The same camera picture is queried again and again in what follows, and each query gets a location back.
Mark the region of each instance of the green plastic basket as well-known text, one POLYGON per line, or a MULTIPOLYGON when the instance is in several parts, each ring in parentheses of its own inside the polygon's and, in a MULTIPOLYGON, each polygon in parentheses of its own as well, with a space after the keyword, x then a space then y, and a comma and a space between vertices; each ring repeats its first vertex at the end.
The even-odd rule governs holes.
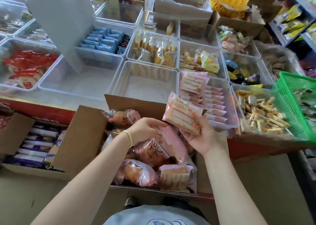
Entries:
POLYGON ((316 91, 316 79, 294 73, 281 72, 280 78, 272 88, 276 95, 275 105, 281 107, 286 115, 291 114, 291 116, 288 116, 288 120, 291 124, 290 131, 293 135, 306 139, 305 142, 307 143, 316 144, 316 134, 312 132, 292 92, 292 89, 296 88, 316 91))

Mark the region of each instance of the grey floor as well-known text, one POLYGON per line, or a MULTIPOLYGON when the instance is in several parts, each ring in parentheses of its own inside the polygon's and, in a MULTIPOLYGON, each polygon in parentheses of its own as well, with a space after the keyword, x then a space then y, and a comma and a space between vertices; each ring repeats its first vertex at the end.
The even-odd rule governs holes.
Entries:
MULTIPOLYGON (((269 225, 314 224, 287 155, 240 163, 235 168, 269 225)), ((64 181, 21 175, 2 169, 1 224, 30 224, 65 185, 64 181)), ((163 199, 163 194, 152 191, 110 189, 92 224, 103 224, 109 216, 122 209, 126 198, 131 195, 141 204, 148 205, 158 205, 163 199)), ((219 224, 215 204, 201 201, 189 203, 199 207, 211 225, 219 224)))

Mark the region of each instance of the store shelf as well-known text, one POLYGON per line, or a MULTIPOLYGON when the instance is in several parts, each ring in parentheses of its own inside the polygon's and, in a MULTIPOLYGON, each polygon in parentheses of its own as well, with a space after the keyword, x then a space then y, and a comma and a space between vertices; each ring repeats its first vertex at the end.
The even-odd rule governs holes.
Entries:
POLYGON ((295 0, 299 5, 308 12, 313 18, 316 18, 316 6, 310 3, 306 3, 305 0, 295 0))
POLYGON ((269 23, 271 30, 274 32, 276 37, 278 38, 279 42, 281 43, 282 46, 287 45, 287 41, 284 37, 284 35, 281 33, 281 31, 278 29, 276 23, 274 21, 269 23))
POLYGON ((313 49, 313 51, 316 52, 316 44, 310 38, 310 36, 307 35, 306 33, 303 33, 301 36, 305 40, 305 42, 311 47, 311 49, 313 49))

